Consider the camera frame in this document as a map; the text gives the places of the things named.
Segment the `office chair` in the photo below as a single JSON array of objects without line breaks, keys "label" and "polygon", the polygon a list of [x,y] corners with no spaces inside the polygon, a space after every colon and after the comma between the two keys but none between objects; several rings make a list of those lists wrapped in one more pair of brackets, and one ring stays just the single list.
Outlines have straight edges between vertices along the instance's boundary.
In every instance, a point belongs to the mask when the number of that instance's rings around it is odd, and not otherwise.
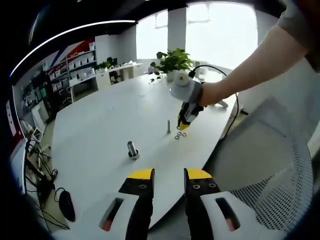
[{"label": "office chair", "polygon": [[61,90],[58,91],[58,94],[60,95],[59,106],[62,106],[61,109],[63,109],[72,103],[72,98],[71,98],[71,91],[70,89],[68,89],[68,86],[69,86],[68,79],[63,80],[61,83],[62,83],[62,87],[61,87]]}]

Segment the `hand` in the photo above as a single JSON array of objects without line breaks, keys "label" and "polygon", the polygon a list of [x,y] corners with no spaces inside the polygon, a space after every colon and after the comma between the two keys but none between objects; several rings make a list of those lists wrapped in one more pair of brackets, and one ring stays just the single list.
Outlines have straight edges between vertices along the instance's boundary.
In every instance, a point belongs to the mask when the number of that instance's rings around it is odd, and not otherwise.
[{"label": "hand", "polygon": [[224,99],[224,91],[219,82],[205,82],[202,84],[202,92],[198,99],[198,104],[206,107],[216,104]]}]

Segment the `white table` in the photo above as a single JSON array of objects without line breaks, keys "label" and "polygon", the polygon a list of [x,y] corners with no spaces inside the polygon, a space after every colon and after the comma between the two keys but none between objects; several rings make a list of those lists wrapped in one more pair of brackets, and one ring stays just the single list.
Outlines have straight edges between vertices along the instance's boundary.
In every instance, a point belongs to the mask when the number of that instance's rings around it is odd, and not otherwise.
[{"label": "white table", "polygon": [[[218,143],[234,95],[225,100],[227,109],[208,106],[187,128],[188,136],[176,140],[182,103],[170,96],[165,79],[150,83],[151,78],[120,82],[58,112],[52,139],[52,166],[59,171],[55,186],[70,192],[77,220],[107,193],[117,192],[129,173],[155,168],[152,227],[183,196],[184,168],[202,169]],[[139,150],[136,161],[128,157],[128,141]]]}]

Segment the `black cable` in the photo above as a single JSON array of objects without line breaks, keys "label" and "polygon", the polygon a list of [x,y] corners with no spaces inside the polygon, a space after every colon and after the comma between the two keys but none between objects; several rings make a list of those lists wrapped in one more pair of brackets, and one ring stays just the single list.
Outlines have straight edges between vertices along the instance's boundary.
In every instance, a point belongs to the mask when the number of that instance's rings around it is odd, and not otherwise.
[{"label": "black cable", "polygon": [[54,191],[53,200],[54,200],[56,203],[59,202],[59,201],[56,200],[56,195],[57,195],[57,192],[58,192],[60,189],[63,189],[63,191],[65,191],[65,188],[64,188],[64,187],[59,187],[57,190]]},{"label": "black cable", "polygon": [[62,223],[62,222],[60,222],[59,220],[57,220],[57,219],[56,219],[54,216],[52,216],[50,213],[48,213],[48,212],[46,212],[45,210],[43,210],[43,209],[37,204],[37,202],[36,202],[34,199],[32,199],[32,197],[31,197],[30,199],[31,199],[31,200],[33,201],[33,203],[37,206],[38,210],[40,210],[40,211],[42,211],[43,213],[49,215],[52,219],[54,219],[56,222],[58,222],[59,224],[61,224],[61,226],[55,224],[54,222],[52,222],[52,221],[50,221],[50,220],[46,219],[45,217],[42,217],[42,216],[40,216],[40,215],[38,214],[38,216],[39,216],[40,218],[44,219],[45,221],[48,221],[49,223],[51,223],[51,224],[53,224],[53,225],[56,225],[56,226],[60,227],[60,228],[62,228],[62,229],[64,229],[64,228],[65,228],[65,230],[66,230],[66,229],[70,229],[67,225],[65,225],[64,223]]},{"label": "black cable", "polygon": [[[211,65],[207,65],[207,64],[202,64],[199,66],[196,66],[191,72],[189,72],[189,77],[193,78],[196,75],[196,69],[200,68],[200,67],[209,67],[215,70],[218,70],[220,73],[222,73],[223,75],[227,76],[227,74],[225,74],[222,70],[220,70],[219,68],[215,67],[215,66],[211,66]],[[235,97],[236,97],[236,114],[230,124],[230,126],[228,127],[227,131],[225,132],[225,135],[222,139],[224,139],[227,134],[229,133],[229,130],[231,129],[231,126],[234,124],[238,114],[239,114],[239,100],[238,100],[238,95],[235,93]]]},{"label": "black cable", "polygon": [[227,74],[225,74],[222,70],[220,70],[219,68],[215,67],[215,66],[211,66],[211,65],[207,65],[207,64],[202,64],[202,65],[199,65],[199,66],[196,66],[191,72],[194,72],[194,74],[196,74],[196,69],[198,68],[201,68],[201,67],[209,67],[209,68],[212,68],[212,69],[215,69],[215,70],[218,70],[220,73],[222,73],[223,75],[227,76]]},{"label": "black cable", "polygon": [[[35,144],[37,145],[37,147],[39,148],[39,149],[37,149],[36,147],[34,147],[34,146],[32,146],[31,144],[30,144],[30,142],[31,141],[34,141],[35,142]],[[45,168],[45,170],[47,171],[47,173],[49,174],[49,176],[51,177],[51,179],[54,181],[56,178],[57,178],[57,176],[58,176],[58,170],[57,169],[53,169],[52,171],[50,170],[50,167],[48,166],[48,164],[45,162],[45,160],[43,159],[43,156],[46,156],[46,157],[48,157],[47,155],[45,155],[45,154],[43,154],[43,149],[42,149],[42,147],[40,146],[40,144],[39,144],[39,142],[38,141],[36,141],[35,139],[30,139],[29,140],[29,145],[27,146],[27,148],[28,148],[28,150],[29,150],[29,154],[30,154],[30,152],[32,151],[32,150],[34,150],[34,152],[37,154],[37,156],[39,157],[39,159],[40,159],[40,161],[41,161],[41,163],[44,165],[44,168]]]},{"label": "black cable", "polygon": [[30,179],[27,175],[25,175],[25,179],[26,179],[27,182],[30,183],[32,186],[34,186],[35,188],[37,187],[36,184],[35,184],[33,181],[31,181],[31,179]]},{"label": "black cable", "polygon": [[54,223],[54,222],[52,222],[52,221],[44,218],[43,216],[41,216],[41,215],[39,215],[39,214],[38,214],[38,217],[42,218],[45,222],[49,222],[49,223],[51,223],[51,224],[53,224],[53,225],[55,225],[55,226],[57,226],[57,227],[59,227],[59,228],[61,228],[61,229],[63,229],[63,230],[69,230],[69,229],[70,229],[69,227],[65,227],[65,226],[63,226],[63,225],[58,225],[58,224],[56,224],[56,223]]}]

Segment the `human arm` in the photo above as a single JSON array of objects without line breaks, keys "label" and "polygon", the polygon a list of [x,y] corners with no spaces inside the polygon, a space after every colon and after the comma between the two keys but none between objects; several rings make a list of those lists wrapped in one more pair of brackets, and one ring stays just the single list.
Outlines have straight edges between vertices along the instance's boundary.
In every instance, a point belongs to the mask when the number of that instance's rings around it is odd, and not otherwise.
[{"label": "human arm", "polygon": [[232,94],[271,80],[290,69],[307,52],[307,47],[275,25],[257,49],[227,77],[217,83],[203,84],[199,104],[215,104]]}]

